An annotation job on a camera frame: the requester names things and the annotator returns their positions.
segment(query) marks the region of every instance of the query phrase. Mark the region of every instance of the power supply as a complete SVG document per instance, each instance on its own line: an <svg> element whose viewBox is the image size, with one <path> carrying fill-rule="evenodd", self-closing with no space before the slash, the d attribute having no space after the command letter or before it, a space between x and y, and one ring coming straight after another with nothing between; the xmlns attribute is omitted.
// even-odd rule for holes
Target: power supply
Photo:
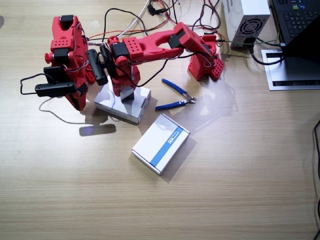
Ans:
<svg viewBox="0 0 320 240"><path fill-rule="evenodd" d="M223 6L230 47L254 43L270 17L268 0L223 0Z"/></svg>

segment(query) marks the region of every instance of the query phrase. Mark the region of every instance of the white cable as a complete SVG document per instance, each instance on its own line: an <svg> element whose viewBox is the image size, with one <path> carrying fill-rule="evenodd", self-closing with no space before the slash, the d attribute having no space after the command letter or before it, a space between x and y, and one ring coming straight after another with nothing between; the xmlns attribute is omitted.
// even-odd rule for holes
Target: white cable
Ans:
<svg viewBox="0 0 320 240"><path fill-rule="evenodd" d="M150 0L146 0L143 9L141 10L140 14L138 15L139 18L141 18L141 16L144 14L144 12L145 12L148 4L149 4L149 1L150 1ZM120 38L123 34L125 34L129 29L131 29L131 28L136 24L137 21L138 21L138 18L136 17L135 20L130 24L130 26L128 26L128 27L126 28L126 30L124 30L123 32L121 32L120 34L118 34L117 37Z"/></svg>

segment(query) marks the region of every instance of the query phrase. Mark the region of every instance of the red robot arm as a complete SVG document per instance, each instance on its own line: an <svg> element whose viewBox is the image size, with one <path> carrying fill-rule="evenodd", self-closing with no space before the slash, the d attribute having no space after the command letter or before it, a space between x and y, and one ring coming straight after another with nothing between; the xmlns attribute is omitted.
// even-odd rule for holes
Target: red robot arm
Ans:
<svg viewBox="0 0 320 240"><path fill-rule="evenodd" d="M169 43L171 49L160 48ZM217 80L224 68L216 48L216 35L207 34L202 37L190 30L182 22L173 30L157 32L137 39L124 38L120 42L116 36L108 39L113 63L116 65L115 73L110 75L113 92L120 96L124 87L135 89L140 81L140 72L137 65L160 59L174 59L179 57L184 49L194 53L188 66L189 72L197 81L204 75L210 75Z"/></svg>
<svg viewBox="0 0 320 240"><path fill-rule="evenodd" d="M82 37L82 26L77 16L56 16L52 23L53 40L51 52L44 55L46 63L51 67L62 67L66 77L52 75L57 82L67 80L73 82L74 91L65 97L78 111L82 111L86 105L88 83L93 84L95 77L91 72L86 52L88 43ZM52 74L50 67L44 68L44 72Z"/></svg>

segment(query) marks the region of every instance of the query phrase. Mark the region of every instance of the wooden table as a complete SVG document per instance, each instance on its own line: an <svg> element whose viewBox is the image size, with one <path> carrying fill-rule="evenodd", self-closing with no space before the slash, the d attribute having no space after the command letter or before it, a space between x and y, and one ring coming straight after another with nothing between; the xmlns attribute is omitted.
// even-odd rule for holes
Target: wooden table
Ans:
<svg viewBox="0 0 320 240"><path fill-rule="evenodd" d="M202 1L180 2L177 17L192 24ZM222 54L225 71L218 82L195 81L187 72L189 59L170 61L147 85L152 100L139 125L96 110L96 84L83 112L65 98L44 103L48 98L20 95L20 79L48 66L44 53L50 51L54 16L77 15L92 36L103 31L107 9L139 14L144 4L0 1L0 239L312 239L317 231L312 129L320 118L319 91L269 91L263 66L246 51ZM226 34L221 5L218 12ZM209 23L209 10L206 15L203 22ZM143 16L148 28L162 19ZM111 11L107 30L123 30L131 20ZM271 40L276 34L270 19L260 37ZM261 48L268 46L256 48L259 58ZM141 65L141 82L162 64ZM191 135L159 177L131 148L160 114L156 105L181 99L161 78L198 101L165 112ZM26 81L25 91L45 81Z"/></svg>

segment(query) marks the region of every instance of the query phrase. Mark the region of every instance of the blue pliers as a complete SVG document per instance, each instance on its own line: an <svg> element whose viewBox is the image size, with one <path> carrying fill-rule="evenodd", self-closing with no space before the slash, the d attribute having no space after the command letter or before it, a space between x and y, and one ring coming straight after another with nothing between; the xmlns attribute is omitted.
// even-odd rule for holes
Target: blue pliers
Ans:
<svg viewBox="0 0 320 240"><path fill-rule="evenodd" d="M186 98L184 101L177 101L174 103L170 103L167 105L162 105L162 106L156 106L155 110L168 110L168 109L175 109L181 106L185 106L186 104L195 104L196 103L196 98L193 96L190 96L185 90L183 90L181 87L175 85L173 82L170 82L164 78L162 78L162 82L164 84L167 84L169 87L173 88L176 90L178 93L180 93L182 96Z"/></svg>

